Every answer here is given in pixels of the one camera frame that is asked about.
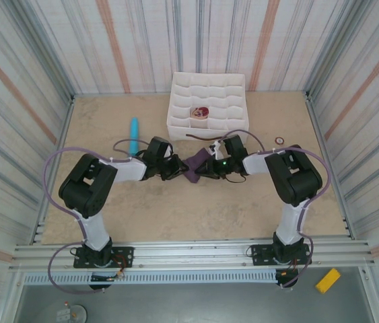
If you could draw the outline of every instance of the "ventilation slot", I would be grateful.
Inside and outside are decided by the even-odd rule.
[[[101,285],[90,282],[91,273],[53,273],[60,285]],[[125,277],[113,284],[187,284],[187,283],[276,283],[275,269],[217,270],[217,271],[127,271]],[[25,285],[51,285],[47,273],[30,273],[25,276]]]

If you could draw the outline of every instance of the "black bracket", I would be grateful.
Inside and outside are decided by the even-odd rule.
[[[76,248],[74,258],[74,268],[131,268],[134,260],[134,247],[112,247],[111,255],[105,264],[95,261],[92,257],[92,251],[84,247]]]
[[[307,244],[304,244],[303,248],[294,253],[293,258],[286,262],[278,260],[272,244],[254,244],[250,246],[250,251],[254,266],[288,265],[291,264],[293,259],[297,260],[296,264],[306,264],[309,257],[309,246]]]

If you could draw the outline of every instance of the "beige tabletop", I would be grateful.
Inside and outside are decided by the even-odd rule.
[[[129,136],[131,118],[139,119],[139,138],[168,139],[166,115],[168,95],[115,96],[76,100],[65,146],[81,146],[109,157],[123,157],[112,150],[113,143]],[[266,149],[279,147],[276,137],[286,145],[298,144],[320,155],[312,124],[300,92],[246,93],[250,131]],[[208,143],[173,142],[182,159],[192,156]],[[248,152],[259,150],[252,138]],[[64,153],[59,165],[53,197],[81,157]],[[326,172],[314,161],[325,182]],[[239,176],[230,176],[239,180]],[[197,184],[184,176],[162,182],[155,177],[143,182],[113,186],[103,208],[104,222],[114,241],[200,240],[271,237],[281,219],[282,201],[270,175],[248,176],[243,184],[201,178]],[[314,202],[304,231],[310,235],[346,234],[333,189]],[[43,244],[80,241],[74,220],[49,207]]]

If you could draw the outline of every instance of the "black mounting plate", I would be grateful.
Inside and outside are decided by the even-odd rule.
[[[116,260],[124,268],[131,268],[133,266],[134,260],[134,247],[112,247],[111,248],[112,257],[116,254],[125,258],[126,264],[122,264],[122,258],[116,257]],[[96,266],[93,263],[88,262],[84,255],[83,248],[76,248],[74,257],[74,268],[120,268],[120,266],[112,260],[103,267]]]
[[[254,244],[250,246],[250,251],[254,266],[272,266],[281,264],[276,260],[273,245],[271,244]],[[306,264],[308,258],[309,246],[304,244],[304,247],[295,255],[295,259],[297,259],[297,264]]]

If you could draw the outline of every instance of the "yellow sponge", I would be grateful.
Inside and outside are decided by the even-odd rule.
[[[316,289],[319,290],[322,294],[330,289],[331,286],[339,279],[340,273],[336,268],[331,269],[328,274],[316,284]]]

